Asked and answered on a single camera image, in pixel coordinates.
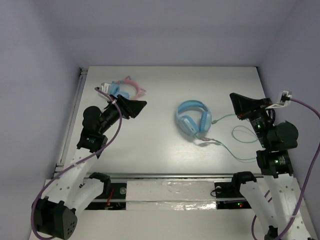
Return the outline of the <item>light blue headphones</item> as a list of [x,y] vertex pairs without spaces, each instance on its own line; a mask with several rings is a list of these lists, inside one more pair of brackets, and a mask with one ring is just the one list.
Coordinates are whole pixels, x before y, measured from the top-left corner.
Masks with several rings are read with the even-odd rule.
[[[181,115],[191,109],[202,109],[199,124],[189,115]],[[180,129],[188,136],[196,136],[199,133],[206,133],[213,123],[212,113],[207,105],[198,100],[187,100],[182,102],[176,109],[175,122]]]

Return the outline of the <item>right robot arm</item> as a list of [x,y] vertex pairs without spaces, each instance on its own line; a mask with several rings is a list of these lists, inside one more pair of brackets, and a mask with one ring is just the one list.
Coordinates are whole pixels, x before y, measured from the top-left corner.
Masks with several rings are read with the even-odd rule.
[[290,122],[278,125],[269,113],[289,105],[292,94],[283,91],[278,103],[269,98],[253,99],[231,93],[234,113],[240,120],[249,120],[262,150],[256,152],[257,165],[268,187],[265,196],[256,178],[249,171],[235,173],[231,180],[231,192],[243,196],[260,222],[266,240],[310,240],[300,214],[305,189],[297,197],[293,187],[294,171],[288,151],[298,146],[298,129]]

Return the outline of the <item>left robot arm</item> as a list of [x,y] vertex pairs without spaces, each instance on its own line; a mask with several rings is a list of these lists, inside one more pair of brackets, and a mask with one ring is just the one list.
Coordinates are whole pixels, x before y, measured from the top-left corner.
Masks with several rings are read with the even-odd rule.
[[94,172],[86,180],[91,167],[111,140],[105,132],[116,122],[134,119],[147,105],[144,100],[129,100],[118,95],[108,95],[104,109],[89,106],[83,112],[82,131],[76,151],[70,164],[53,177],[40,191],[31,206],[31,229],[42,240],[71,237],[78,223],[79,215],[98,196],[111,193],[111,179],[108,175]]

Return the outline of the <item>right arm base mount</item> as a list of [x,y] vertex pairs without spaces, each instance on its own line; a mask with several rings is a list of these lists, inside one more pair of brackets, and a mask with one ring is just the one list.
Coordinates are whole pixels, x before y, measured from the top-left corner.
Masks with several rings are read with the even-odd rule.
[[231,182],[215,182],[210,195],[215,198],[218,210],[251,209],[248,201]]

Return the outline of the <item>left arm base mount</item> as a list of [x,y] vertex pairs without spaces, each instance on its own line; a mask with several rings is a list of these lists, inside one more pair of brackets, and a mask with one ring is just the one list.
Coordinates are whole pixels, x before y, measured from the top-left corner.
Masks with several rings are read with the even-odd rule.
[[97,196],[85,210],[126,210],[127,184],[111,183],[107,192]]

